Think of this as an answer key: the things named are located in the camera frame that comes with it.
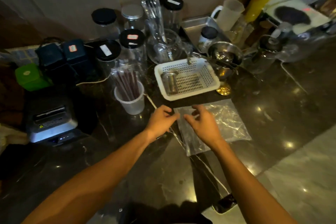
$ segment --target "plastic bag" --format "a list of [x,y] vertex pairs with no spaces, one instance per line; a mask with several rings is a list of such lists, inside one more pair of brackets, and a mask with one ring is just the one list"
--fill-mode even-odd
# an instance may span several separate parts
[[[251,140],[251,137],[231,99],[204,104],[204,107],[215,117],[221,135],[225,141],[234,142],[238,140]],[[175,108],[174,112],[180,113],[181,117],[183,117],[184,114],[191,114],[194,110],[195,109],[191,106],[186,106]],[[185,119],[179,119],[177,124],[185,144],[187,156],[210,150],[210,148],[198,138]]]

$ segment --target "plastic pitcher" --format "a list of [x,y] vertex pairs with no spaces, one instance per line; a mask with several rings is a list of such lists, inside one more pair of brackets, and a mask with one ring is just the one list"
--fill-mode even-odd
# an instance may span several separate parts
[[140,90],[140,96],[137,99],[135,99],[133,101],[130,101],[130,102],[126,102],[126,101],[121,100],[121,95],[118,91],[118,88],[115,87],[115,89],[114,89],[115,98],[121,103],[121,105],[124,107],[125,111],[128,114],[131,114],[131,115],[139,114],[145,108],[145,98],[144,98],[145,89],[144,89],[144,86],[142,85],[142,83],[139,82],[139,81],[138,81],[138,87],[139,87],[139,90]]
[[215,20],[222,31],[230,31],[244,10],[244,5],[238,0],[224,0],[223,5],[219,5],[213,10],[211,17],[214,18],[220,11]]

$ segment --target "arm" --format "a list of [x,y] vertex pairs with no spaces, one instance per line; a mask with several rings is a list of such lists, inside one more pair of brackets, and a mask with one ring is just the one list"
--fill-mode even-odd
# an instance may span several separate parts
[[245,221],[249,224],[297,224],[222,139],[212,114],[202,105],[193,108],[196,110],[192,115],[197,118],[187,114],[184,118],[219,159]]
[[86,223],[111,198],[145,148],[165,133],[179,114],[159,107],[143,132],[95,165],[86,168],[46,198],[23,224]]

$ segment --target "stainless steel bowl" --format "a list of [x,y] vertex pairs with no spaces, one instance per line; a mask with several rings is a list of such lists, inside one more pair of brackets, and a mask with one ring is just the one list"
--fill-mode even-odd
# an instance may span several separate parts
[[215,42],[208,49],[209,57],[239,65],[242,62],[243,52],[229,42]]

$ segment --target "white plastic basket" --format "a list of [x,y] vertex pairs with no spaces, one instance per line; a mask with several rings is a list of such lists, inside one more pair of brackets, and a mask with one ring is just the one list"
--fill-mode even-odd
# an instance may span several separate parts
[[[165,87],[163,86],[161,75],[168,70],[176,70],[179,72],[176,76],[178,94],[167,95]],[[163,63],[155,67],[154,73],[161,94],[168,101],[216,90],[220,86],[219,79],[212,67],[202,58],[191,58],[191,65],[187,64],[186,59]]]

